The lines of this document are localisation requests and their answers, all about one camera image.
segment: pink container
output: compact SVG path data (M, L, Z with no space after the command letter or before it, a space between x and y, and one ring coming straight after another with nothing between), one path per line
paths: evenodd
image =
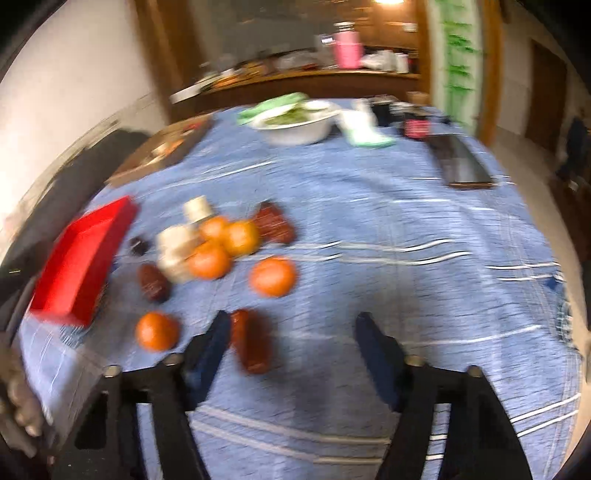
M335 34L335 59L342 69L356 70L361 68L363 45L359 41L359 33L346 30Z

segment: black phone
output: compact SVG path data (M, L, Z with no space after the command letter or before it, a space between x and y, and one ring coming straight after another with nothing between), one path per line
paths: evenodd
M428 135L425 142L439 163L443 178L456 189L490 189L495 182L458 135Z

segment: wooden tray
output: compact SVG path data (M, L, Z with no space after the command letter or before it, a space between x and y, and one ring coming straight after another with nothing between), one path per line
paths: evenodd
M146 175L179 163L205 136L212 124L213 117L211 115L199 115L163 128L127 157L105 183L111 187L120 187L130 181L139 180ZM182 133L192 126L194 126L193 132L182 136ZM159 160L147 163L151 158L152 150L165 142L174 142L180 139L183 140L183 143L171 153Z

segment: tangerine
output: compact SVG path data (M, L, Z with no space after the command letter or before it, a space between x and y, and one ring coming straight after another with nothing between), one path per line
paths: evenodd
M223 215L217 215L208 220L205 220L199 225L197 230L203 240L223 241L224 231L230 225L230 222Z
M233 257L253 254L260 246L258 228L250 220L238 220L224 231L224 247Z
M232 269L232 259L221 244L209 240L193 251L187 259L187 268L197 278L215 280Z
M283 257L269 257L258 262L251 270L251 288L265 297L287 295L296 284L294 263Z
M135 338L146 350L170 350L178 342L178 322L161 312L149 312L135 326Z

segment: blue tablecloth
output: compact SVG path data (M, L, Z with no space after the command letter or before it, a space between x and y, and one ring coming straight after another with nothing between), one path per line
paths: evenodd
M257 307L274 324L275 367L242 373L222 362L191 426L215 479L371 479L397 417L381 403L352 337L363 310L410 353L435 366L481 365L514 422L534 479L561 463L579 400L579 357L560 341L559 275L511 179L474 139L466 144L495 176L492 190L448 188L422 142L399 138L381 150L353 148L340 134L305 147L274 148L238 109L186 159L118 189L94 209L132 195L141 211L127 238L153 238L183 223L184 202L206 195L224 215L244 218L265 199L293 220L298 241L241 259L224 279L175 286L162 309L183 324L182 350L219 309ZM459 131L434 125L437 132ZM254 261L282 254L300 281L282 299L248 287ZM20 335L31 382L57 428L67 432L102 368L148 367L161 358L135 343L138 318L154 309L141 295L127 241L115 259L106 305L78 348L58 328L26 318ZM150 411L141 408L150 478L158 478ZM424 478L436 478L448 412L436 413Z

